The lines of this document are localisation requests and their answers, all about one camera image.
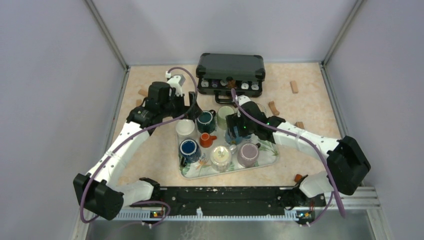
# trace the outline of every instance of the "beige tabletop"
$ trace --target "beige tabletop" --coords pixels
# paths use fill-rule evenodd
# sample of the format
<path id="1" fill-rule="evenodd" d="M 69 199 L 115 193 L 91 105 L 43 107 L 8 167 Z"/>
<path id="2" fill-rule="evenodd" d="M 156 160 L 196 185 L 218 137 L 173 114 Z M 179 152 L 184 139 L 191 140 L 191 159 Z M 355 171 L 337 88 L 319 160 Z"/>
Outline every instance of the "beige tabletop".
<path id="1" fill-rule="evenodd" d="M 129 112 L 136 107 L 140 89 L 147 90 L 155 81 L 166 81 L 165 71 L 173 66 L 133 66 L 129 72 L 122 105 L 113 138 L 122 130 Z M 194 76 L 195 65 L 181 65 Z M 268 102 L 274 101 L 280 112 L 279 117 L 294 124 L 303 122 L 307 131 L 330 138 L 340 138 L 333 109 L 330 104 L 324 80 L 318 63 L 269 63 L 265 64 L 266 77 L 262 96 L 253 101 L 266 107 L 271 116 Z M 181 74 L 174 70 L 172 74 Z M 190 77 L 184 74 L 183 86 L 188 105 L 188 91 L 194 86 Z M 292 93 L 290 81 L 296 81 L 298 93 Z M 218 110 L 222 105 L 215 102 L 215 96 L 199 94 L 198 105 L 203 110 Z M 128 184 L 147 177 L 161 186 L 292 186 L 296 174 L 311 175 L 324 170 L 322 163 L 296 149 L 278 146 L 279 160 L 269 166 L 231 172 L 197 179 L 185 179 L 179 168 L 175 133 L 176 123 L 156 128 L 154 133 L 135 152 L 133 158 L 119 179 L 119 184 Z"/>

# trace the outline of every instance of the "case lid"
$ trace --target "case lid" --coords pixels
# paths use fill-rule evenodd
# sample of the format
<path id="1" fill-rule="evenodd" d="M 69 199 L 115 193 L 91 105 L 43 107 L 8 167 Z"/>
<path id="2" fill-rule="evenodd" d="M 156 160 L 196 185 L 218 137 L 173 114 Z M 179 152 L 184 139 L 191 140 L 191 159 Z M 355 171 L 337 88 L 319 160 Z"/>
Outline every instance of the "case lid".
<path id="1" fill-rule="evenodd" d="M 204 79 L 227 79 L 257 82 L 265 80 L 264 59 L 259 55 L 203 53 L 196 76 Z"/>

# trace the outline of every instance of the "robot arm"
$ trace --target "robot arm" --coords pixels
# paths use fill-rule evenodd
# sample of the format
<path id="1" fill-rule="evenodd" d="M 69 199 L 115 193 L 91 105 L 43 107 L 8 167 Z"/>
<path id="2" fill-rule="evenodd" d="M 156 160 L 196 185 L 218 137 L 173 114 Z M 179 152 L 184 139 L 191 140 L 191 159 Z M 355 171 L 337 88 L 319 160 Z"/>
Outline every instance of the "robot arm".
<path id="1" fill-rule="evenodd" d="M 261 140 L 296 148 L 319 160 L 320 156 L 315 149 L 302 139 L 309 140 L 326 159 L 326 164 L 339 192 L 346 195 L 352 195 L 370 171 L 371 166 L 354 138 L 345 136 L 343 139 L 334 139 L 316 135 L 286 122 L 281 117 L 266 117 L 257 104 L 247 96 L 241 95 L 237 99 L 243 110 L 258 121 L 291 132 L 294 136 L 264 127 L 239 111 L 226 117 L 228 131 L 232 137 L 255 134 Z M 308 198 L 334 190 L 325 171 L 304 177 L 296 187 L 299 187 Z"/>
<path id="2" fill-rule="evenodd" d="M 189 100 L 190 105 L 195 105 L 188 112 L 190 106 L 185 106 L 182 91 L 184 81 L 183 75 L 175 75 L 167 82 L 153 82 L 148 89 L 148 96 L 140 106 L 131 110 L 122 131 L 104 156 L 86 175 L 78 174 L 74 178 L 73 186 L 78 203 L 81 204 L 83 192 L 91 176 L 94 176 L 108 159 L 107 164 L 100 168 L 89 186 L 85 197 L 85 209 L 112 220 L 122 207 L 151 198 L 156 182 L 142 178 L 132 184 L 117 186 L 118 179 L 136 150 L 152 135 L 155 128 L 140 134 L 137 134 L 138 132 L 160 124 L 166 117 L 176 118 L 185 114 L 186 118 L 194 120 L 201 114 L 202 110 L 195 103 L 193 92 L 189 93 Z"/>

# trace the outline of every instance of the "black case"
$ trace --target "black case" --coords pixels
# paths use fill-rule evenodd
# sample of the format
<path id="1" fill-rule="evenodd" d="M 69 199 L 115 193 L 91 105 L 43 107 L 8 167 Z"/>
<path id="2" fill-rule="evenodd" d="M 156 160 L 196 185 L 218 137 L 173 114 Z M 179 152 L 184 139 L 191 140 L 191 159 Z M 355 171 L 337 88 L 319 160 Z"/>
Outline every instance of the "black case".
<path id="1" fill-rule="evenodd" d="M 264 59 L 260 55 L 203 53 L 196 67 L 196 76 L 199 78 L 199 93 L 215 95 L 219 104 L 233 104 L 231 99 L 219 97 L 231 96 L 231 89 L 222 86 L 221 80 L 235 80 L 237 95 L 259 97 L 265 80 Z M 203 80 L 208 81 L 207 87 L 201 85 Z M 248 89 L 242 89 L 243 82 L 248 82 Z M 258 85 L 258 89 L 253 90 L 252 85 Z"/>

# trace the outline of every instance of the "white tray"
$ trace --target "white tray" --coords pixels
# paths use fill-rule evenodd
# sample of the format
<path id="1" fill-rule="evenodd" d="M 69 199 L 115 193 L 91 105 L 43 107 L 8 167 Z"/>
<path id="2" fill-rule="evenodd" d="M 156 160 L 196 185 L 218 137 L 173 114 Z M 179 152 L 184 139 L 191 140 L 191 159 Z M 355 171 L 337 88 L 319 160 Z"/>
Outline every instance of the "white tray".
<path id="1" fill-rule="evenodd" d="M 229 147 L 230 144 L 228 144 L 225 141 L 225 130 L 222 130 L 219 127 L 216 127 L 215 131 L 212 132 L 211 135 L 217 136 L 218 138 L 215 141 L 213 141 L 212 146 L 208 148 L 200 147 L 201 149 L 200 160 L 194 163 L 187 163 L 185 167 L 182 167 L 182 166 L 179 167 L 179 171 L 184 178 L 198 179 L 198 178 L 220 175 L 220 174 L 228 174 L 228 173 L 233 173 L 233 172 L 243 171 L 243 170 L 254 170 L 256 168 L 274 164 L 279 159 L 280 154 L 275 144 L 269 141 L 260 140 L 258 139 L 258 136 L 252 135 L 250 139 L 243 139 L 241 143 L 237 145 L 237 150 L 232 155 L 231 163 L 228 167 L 228 170 L 225 172 L 219 172 L 211 167 L 212 163 L 209 157 L 210 153 L 217 146 Z M 197 143 L 199 143 L 199 136 L 200 136 L 200 133 L 197 131 L 197 138 L 195 139 Z M 178 146 L 180 146 L 180 143 L 182 142 L 182 140 L 183 139 L 180 139 L 177 135 L 177 139 L 176 139 L 177 148 Z M 240 165 L 239 162 L 237 161 L 237 154 L 239 152 L 239 147 L 242 146 L 244 143 L 253 143 L 253 144 L 260 143 L 259 157 L 257 159 L 257 162 L 254 164 L 254 166 L 249 168 L 246 168 Z"/>

